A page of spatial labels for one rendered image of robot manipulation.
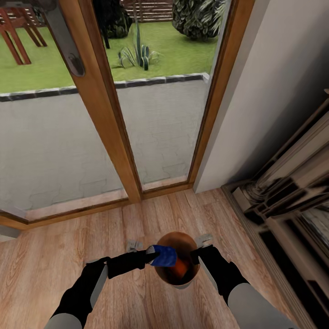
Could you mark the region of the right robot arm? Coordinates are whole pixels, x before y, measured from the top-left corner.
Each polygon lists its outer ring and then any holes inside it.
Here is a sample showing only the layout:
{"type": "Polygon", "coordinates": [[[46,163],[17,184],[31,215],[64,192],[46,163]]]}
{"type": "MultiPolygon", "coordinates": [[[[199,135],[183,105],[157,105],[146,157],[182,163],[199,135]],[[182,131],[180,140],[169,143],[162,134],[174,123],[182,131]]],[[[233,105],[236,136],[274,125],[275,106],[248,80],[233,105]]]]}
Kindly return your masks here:
{"type": "Polygon", "coordinates": [[[194,238],[198,249],[190,252],[191,259],[201,264],[240,329],[300,329],[248,283],[235,263],[228,263],[212,244],[204,246],[212,238],[211,233],[194,238]]]}

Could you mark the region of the can of soda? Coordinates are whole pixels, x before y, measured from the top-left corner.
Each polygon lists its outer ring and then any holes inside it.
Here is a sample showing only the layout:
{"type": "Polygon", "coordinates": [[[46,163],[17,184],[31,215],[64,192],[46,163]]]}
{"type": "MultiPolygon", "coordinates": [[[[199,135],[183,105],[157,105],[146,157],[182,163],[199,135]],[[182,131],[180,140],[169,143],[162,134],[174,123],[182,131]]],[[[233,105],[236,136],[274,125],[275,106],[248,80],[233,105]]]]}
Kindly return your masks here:
{"type": "Polygon", "coordinates": [[[192,268],[190,267],[191,271],[189,273],[189,269],[188,269],[187,265],[182,260],[180,260],[180,258],[178,256],[177,249],[176,248],[173,248],[173,249],[175,249],[176,256],[177,256],[177,261],[176,261],[176,264],[174,266],[167,267],[167,268],[169,268],[171,270],[171,272],[176,276],[176,278],[178,280],[184,281],[186,279],[186,277],[191,273],[192,268]]]}
{"type": "Polygon", "coordinates": [[[172,267],[176,264],[177,256],[175,249],[163,245],[151,245],[147,248],[146,254],[160,252],[160,256],[149,262],[152,266],[168,266],[172,267]]]}
{"type": "MultiPolygon", "coordinates": [[[[191,268],[190,268],[190,264],[189,264],[189,261],[188,260],[183,260],[183,262],[187,265],[188,269],[189,269],[189,273],[191,271],[191,268]]],[[[170,278],[170,281],[171,282],[176,282],[178,279],[176,278],[176,276],[171,272],[171,270],[169,268],[167,268],[167,272],[168,272],[168,275],[169,275],[169,278],[170,278]]]]}

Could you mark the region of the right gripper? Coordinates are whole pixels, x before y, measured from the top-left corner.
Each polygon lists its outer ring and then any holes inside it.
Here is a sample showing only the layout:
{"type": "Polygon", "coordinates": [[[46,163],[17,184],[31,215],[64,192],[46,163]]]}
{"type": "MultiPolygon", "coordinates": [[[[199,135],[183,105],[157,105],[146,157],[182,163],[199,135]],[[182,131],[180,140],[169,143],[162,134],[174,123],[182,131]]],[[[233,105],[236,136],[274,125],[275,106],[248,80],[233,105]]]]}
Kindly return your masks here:
{"type": "Polygon", "coordinates": [[[197,265],[200,263],[199,259],[198,259],[198,255],[200,254],[201,248],[197,249],[197,250],[194,250],[192,252],[190,252],[190,255],[191,255],[191,259],[192,259],[192,262],[194,265],[197,265]]]}

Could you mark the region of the trash can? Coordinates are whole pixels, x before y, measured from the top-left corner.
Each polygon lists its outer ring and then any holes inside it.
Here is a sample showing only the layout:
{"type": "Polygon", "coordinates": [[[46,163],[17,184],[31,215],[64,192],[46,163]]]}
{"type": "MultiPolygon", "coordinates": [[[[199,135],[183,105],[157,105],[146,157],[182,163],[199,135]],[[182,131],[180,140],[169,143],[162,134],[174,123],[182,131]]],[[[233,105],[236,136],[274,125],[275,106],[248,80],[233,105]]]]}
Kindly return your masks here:
{"type": "Polygon", "coordinates": [[[184,281],[178,280],[171,282],[167,266],[154,266],[158,276],[167,284],[177,289],[187,288],[194,280],[200,270],[201,264],[194,265],[191,259],[190,252],[197,250],[197,244],[194,239],[183,232],[171,232],[165,234],[158,242],[157,245],[169,246],[177,249],[180,260],[188,260],[190,267],[192,268],[191,273],[186,277],[184,281]]]}

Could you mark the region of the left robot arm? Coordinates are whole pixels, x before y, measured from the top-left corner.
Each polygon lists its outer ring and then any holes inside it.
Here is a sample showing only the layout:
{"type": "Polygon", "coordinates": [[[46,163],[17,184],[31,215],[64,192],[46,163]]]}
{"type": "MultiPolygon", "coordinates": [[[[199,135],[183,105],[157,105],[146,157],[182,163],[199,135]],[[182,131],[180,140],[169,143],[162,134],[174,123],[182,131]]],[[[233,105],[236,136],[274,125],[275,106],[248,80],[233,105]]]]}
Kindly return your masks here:
{"type": "Polygon", "coordinates": [[[126,254],[89,261],[75,285],[64,293],[60,306],[44,329],[84,329],[108,277],[112,279],[136,268],[144,269],[145,264],[160,256],[160,252],[146,254],[146,250],[136,250],[143,246],[144,243],[130,239],[126,254]]]}

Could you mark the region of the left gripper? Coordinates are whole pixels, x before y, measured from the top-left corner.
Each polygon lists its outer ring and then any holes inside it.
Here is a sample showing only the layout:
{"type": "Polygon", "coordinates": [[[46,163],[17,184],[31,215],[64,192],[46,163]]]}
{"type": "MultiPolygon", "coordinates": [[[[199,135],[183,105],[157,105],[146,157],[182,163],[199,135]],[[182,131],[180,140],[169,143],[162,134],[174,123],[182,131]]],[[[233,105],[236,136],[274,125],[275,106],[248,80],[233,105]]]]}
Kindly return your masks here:
{"type": "Polygon", "coordinates": [[[160,256],[160,252],[146,254],[146,250],[136,251],[120,255],[122,272],[126,273],[136,268],[144,269],[145,264],[160,256]]]}

